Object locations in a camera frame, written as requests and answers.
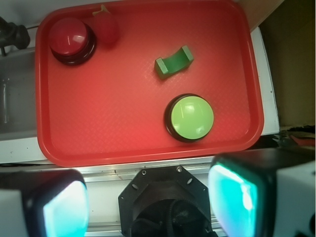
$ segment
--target red fruit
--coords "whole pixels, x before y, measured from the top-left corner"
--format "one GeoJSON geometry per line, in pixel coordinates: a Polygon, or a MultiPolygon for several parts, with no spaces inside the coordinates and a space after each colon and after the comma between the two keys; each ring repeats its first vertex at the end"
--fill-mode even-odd
{"type": "Polygon", "coordinates": [[[100,41],[114,43],[119,39],[119,25],[115,17],[104,9],[94,14],[93,30],[100,41]]]}

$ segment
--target apple stem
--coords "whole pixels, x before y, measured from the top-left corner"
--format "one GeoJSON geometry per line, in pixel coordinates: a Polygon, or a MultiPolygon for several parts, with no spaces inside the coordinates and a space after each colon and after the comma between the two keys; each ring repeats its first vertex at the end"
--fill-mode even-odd
{"type": "Polygon", "coordinates": [[[98,14],[98,13],[100,13],[102,11],[110,13],[109,10],[107,10],[107,8],[102,4],[101,5],[101,11],[95,11],[95,12],[92,13],[92,15],[95,16],[96,14],[98,14]]]}

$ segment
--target black object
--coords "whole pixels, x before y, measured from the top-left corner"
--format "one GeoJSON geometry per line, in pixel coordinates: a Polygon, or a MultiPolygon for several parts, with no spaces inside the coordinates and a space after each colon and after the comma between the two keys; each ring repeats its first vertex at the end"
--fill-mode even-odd
{"type": "Polygon", "coordinates": [[[126,237],[217,237],[207,187],[181,166],[142,169],[118,203],[126,237]]]}
{"type": "Polygon", "coordinates": [[[92,57],[96,48],[96,38],[92,29],[87,25],[85,26],[87,28],[87,35],[88,35],[88,39],[87,39],[87,43],[85,47],[80,52],[74,55],[69,55],[69,56],[61,55],[59,53],[56,53],[54,50],[51,50],[51,52],[53,53],[53,55],[58,61],[66,65],[78,65],[78,64],[86,62],[88,59],[92,57]]]}
{"type": "Polygon", "coordinates": [[[315,234],[315,214],[311,217],[310,230],[313,234],[315,234]]]}
{"type": "Polygon", "coordinates": [[[0,173],[0,189],[20,190],[29,236],[46,236],[43,207],[74,180],[84,182],[76,170],[0,173]]]}
{"type": "Polygon", "coordinates": [[[0,48],[3,56],[6,56],[4,47],[14,45],[18,49],[27,48],[30,44],[30,36],[25,26],[17,26],[7,23],[0,17],[0,48]]]}
{"type": "Polygon", "coordinates": [[[166,128],[168,130],[168,132],[171,134],[171,136],[173,136],[175,139],[177,139],[180,142],[197,142],[201,139],[203,139],[205,136],[198,138],[198,139],[188,139],[185,138],[183,136],[181,136],[179,133],[177,133],[177,131],[174,129],[172,122],[171,122],[171,114],[172,114],[172,110],[174,108],[174,106],[183,98],[188,97],[188,96],[196,96],[196,97],[200,97],[198,95],[195,94],[181,94],[177,97],[175,97],[173,100],[170,101],[170,103],[167,105],[166,110],[164,112],[164,124],[166,125],[166,128]]]}

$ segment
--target white surface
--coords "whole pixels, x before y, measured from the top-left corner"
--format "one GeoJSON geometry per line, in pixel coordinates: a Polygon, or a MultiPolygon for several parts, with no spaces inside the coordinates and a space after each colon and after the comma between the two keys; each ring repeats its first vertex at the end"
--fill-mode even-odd
{"type": "Polygon", "coordinates": [[[274,237],[306,236],[315,214],[315,161],[280,169],[277,177],[276,221],[274,237]]]}
{"type": "MultiPolygon", "coordinates": [[[[30,29],[29,31],[31,37],[30,45],[34,46],[36,28],[30,29]]],[[[262,135],[278,133],[279,123],[275,95],[268,59],[259,28],[255,29],[251,33],[251,38],[256,57],[265,117],[262,135]]],[[[37,137],[0,141],[0,151],[0,163],[26,162],[35,160],[44,160],[45,162],[50,163],[40,151],[37,137]]]]}
{"type": "Polygon", "coordinates": [[[277,105],[267,53],[259,28],[256,28],[251,33],[251,39],[256,58],[263,104],[263,113],[265,118],[262,134],[274,134],[279,132],[277,105]]]}
{"type": "Polygon", "coordinates": [[[0,237],[27,237],[19,190],[0,189],[0,237]]]}

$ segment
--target red button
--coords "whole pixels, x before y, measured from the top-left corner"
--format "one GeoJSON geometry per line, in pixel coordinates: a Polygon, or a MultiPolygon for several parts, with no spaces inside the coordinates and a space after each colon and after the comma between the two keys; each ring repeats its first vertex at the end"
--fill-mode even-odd
{"type": "Polygon", "coordinates": [[[85,24],[76,18],[56,22],[49,32],[50,48],[58,54],[69,56],[80,52],[87,44],[85,24]]]}

